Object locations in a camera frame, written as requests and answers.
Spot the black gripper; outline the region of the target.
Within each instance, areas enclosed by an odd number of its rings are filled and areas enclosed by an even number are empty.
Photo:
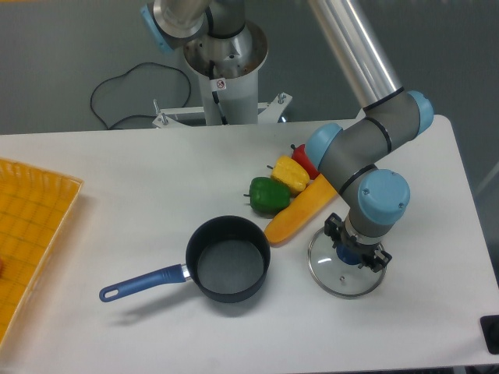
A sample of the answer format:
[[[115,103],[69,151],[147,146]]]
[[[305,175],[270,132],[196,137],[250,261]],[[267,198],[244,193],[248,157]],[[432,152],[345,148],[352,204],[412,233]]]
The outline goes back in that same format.
[[[384,270],[392,256],[382,250],[380,242],[362,236],[349,218],[342,219],[332,213],[324,222],[324,234],[332,240],[338,258],[344,263],[360,263],[359,268],[367,267],[372,272]]]

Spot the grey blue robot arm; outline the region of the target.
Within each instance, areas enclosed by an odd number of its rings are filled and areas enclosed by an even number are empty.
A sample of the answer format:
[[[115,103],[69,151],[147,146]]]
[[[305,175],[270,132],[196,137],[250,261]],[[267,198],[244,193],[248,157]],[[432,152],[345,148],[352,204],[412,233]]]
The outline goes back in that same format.
[[[428,129],[431,103],[403,88],[355,1],[312,1],[316,17],[364,116],[351,127],[321,126],[306,142],[305,155],[318,170],[312,185],[266,228],[267,240],[287,242],[320,208],[339,195],[349,206],[345,218],[330,216],[325,233],[372,271],[390,256],[382,238],[402,217],[409,186],[399,174],[376,163]],[[265,36],[246,20],[241,1],[154,1],[140,11],[155,44],[164,52],[181,48],[201,78],[208,125],[249,124],[257,120],[256,90],[221,95],[255,73],[267,57]]]

